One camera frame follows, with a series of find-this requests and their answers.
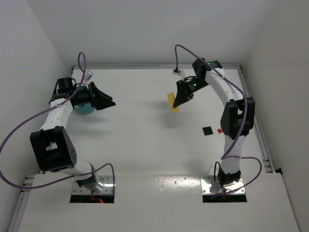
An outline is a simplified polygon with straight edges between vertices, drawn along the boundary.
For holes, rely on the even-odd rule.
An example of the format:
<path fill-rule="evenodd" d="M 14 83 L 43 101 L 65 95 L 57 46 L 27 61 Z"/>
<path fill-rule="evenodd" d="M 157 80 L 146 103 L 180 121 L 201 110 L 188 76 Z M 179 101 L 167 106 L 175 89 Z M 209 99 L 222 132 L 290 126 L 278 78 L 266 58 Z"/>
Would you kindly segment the long yellow lego plate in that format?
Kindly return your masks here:
<path fill-rule="evenodd" d="M 169 100 L 172 112 L 174 112 L 174 113 L 178 112 L 179 108 L 178 107 L 174 107 L 174 103 L 175 103 L 175 95 L 174 95 L 174 93 L 171 92 L 171 93 L 167 94 L 167 97 L 168 97 L 168 100 Z"/>

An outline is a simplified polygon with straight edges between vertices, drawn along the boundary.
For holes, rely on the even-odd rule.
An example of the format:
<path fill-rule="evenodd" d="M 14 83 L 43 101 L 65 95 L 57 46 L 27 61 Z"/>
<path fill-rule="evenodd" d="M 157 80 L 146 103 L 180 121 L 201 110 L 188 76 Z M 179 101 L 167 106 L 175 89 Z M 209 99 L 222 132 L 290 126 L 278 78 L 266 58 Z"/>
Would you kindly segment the black lego plate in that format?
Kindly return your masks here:
<path fill-rule="evenodd" d="M 203 130 L 203 133 L 204 133 L 205 136 L 213 134 L 213 130 L 212 130 L 211 126 L 203 127 L 202 130 Z"/>

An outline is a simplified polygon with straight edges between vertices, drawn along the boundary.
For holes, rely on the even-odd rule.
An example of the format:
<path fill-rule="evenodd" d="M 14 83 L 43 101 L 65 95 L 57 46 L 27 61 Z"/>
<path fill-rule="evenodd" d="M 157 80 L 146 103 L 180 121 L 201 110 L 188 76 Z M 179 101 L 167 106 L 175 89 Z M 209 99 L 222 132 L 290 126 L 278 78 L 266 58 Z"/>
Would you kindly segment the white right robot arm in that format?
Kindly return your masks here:
<path fill-rule="evenodd" d="M 220 126 L 225 135 L 224 154 L 221 157 L 215 182 L 225 186 L 237 182 L 241 177 L 240 159 L 245 138 L 253 128 L 255 100 L 219 73 L 222 65 L 218 61 L 206 62 L 196 59 L 192 64 L 195 76 L 182 77 L 177 85 L 177 95 L 173 103 L 176 108 L 194 97 L 194 93 L 210 86 L 221 100 L 224 110 Z"/>

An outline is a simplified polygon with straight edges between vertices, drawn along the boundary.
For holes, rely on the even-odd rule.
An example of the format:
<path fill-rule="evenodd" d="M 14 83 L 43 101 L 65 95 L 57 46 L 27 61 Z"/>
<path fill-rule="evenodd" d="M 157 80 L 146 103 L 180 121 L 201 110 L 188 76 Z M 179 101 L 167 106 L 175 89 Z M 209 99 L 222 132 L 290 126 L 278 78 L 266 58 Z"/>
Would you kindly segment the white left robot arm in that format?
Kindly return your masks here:
<path fill-rule="evenodd" d="M 74 108 L 87 104 L 97 111 L 116 105 L 112 97 L 100 91 L 93 82 L 77 88 L 72 78 L 58 79 L 49 102 L 51 110 L 41 128 L 31 133 L 30 142 L 41 171 L 73 175 L 79 187 L 95 191 L 98 178 L 94 167 L 78 160 L 66 131 Z"/>

